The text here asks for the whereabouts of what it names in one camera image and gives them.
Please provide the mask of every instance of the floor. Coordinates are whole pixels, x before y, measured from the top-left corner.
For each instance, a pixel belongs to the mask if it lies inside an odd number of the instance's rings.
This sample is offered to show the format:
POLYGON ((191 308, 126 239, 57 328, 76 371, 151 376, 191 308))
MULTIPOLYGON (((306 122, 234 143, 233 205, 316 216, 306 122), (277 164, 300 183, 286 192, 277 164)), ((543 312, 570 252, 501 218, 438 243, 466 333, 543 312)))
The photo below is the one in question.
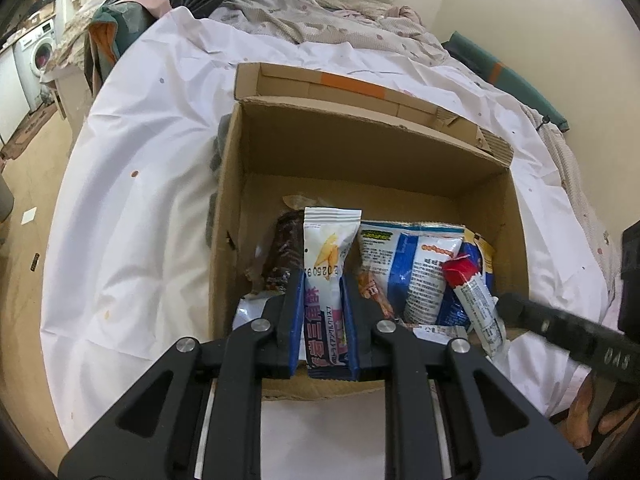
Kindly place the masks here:
POLYGON ((49 122, 56 113, 56 105, 41 105, 35 112, 27 114, 18 128, 14 131, 11 139, 0 150, 0 156, 4 159, 16 159, 29 143, 38 135, 40 129, 49 122))
POLYGON ((40 301, 49 228, 70 143, 71 129, 56 112, 2 173, 15 204, 0 225, 0 238, 6 239, 0 246, 0 399, 34 452, 54 472, 67 446, 42 361, 40 301), (22 213, 33 207, 35 219, 20 225, 22 213), (31 272, 36 253, 40 259, 31 272))

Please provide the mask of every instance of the paper on floor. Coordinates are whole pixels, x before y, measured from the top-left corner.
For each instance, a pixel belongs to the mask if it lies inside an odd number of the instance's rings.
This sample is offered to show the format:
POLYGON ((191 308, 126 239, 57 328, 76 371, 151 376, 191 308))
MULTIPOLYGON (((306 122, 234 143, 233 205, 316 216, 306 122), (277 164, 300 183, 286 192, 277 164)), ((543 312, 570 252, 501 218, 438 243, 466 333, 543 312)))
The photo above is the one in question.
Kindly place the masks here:
POLYGON ((36 209, 37 207, 33 207, 28 211, 22 213, 22 222, 20 225, 25 225, 28 222, 31 222, 34 218, 36 218, 36 209))

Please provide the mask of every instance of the washing machine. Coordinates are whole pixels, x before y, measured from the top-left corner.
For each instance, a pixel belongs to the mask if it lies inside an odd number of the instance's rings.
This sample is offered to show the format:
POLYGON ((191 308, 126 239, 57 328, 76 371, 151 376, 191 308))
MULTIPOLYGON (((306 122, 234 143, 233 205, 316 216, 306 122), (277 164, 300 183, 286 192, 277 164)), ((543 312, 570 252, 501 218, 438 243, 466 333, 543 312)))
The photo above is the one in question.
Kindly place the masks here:
POLYGON ((49 92, 40 84, 40 76, 55 47, 56 35, 53 20, 38 25, 14 45, 15 67, 32 112, 42 104, 41 94, 49 92))

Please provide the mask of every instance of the white bed sheet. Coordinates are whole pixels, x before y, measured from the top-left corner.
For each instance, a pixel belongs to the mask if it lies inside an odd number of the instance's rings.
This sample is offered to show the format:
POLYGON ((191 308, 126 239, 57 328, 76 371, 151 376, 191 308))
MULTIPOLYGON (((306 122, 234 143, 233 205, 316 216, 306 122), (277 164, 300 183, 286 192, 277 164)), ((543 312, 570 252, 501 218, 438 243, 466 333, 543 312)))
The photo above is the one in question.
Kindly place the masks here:
MULTIPOLYGON (((293 45, 195 20, 183 7, 130 47, 101 89, 63 179, 44 270, 41 338, 70 445, 178 338, 206 340, 209 169, 235 67, 269 61, 409 91, 512 143, 531 297, 598 320, 607 289, 558 170, 519 102, 450 66, 348 44, 293 45)), ((535 335, 502 367, 541 411, 558 408, 573 367, 535 335)), ((263 478, 382 478, 383 394, 265 402, 263 478), (330 462, 323 456, 332 456, 330 462)))

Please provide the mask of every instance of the red cap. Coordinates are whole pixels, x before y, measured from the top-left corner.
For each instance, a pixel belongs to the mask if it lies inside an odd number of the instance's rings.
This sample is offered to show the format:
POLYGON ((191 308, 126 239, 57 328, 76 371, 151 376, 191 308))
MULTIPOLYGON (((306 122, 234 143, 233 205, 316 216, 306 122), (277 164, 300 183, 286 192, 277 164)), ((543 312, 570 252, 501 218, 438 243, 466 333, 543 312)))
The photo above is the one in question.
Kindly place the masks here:
POLYGON ((480 274, 478 267, 471 261, 468 254, 443 262, 442 271, 447 283, 453 288, 464 285, 473 275, 480 274))

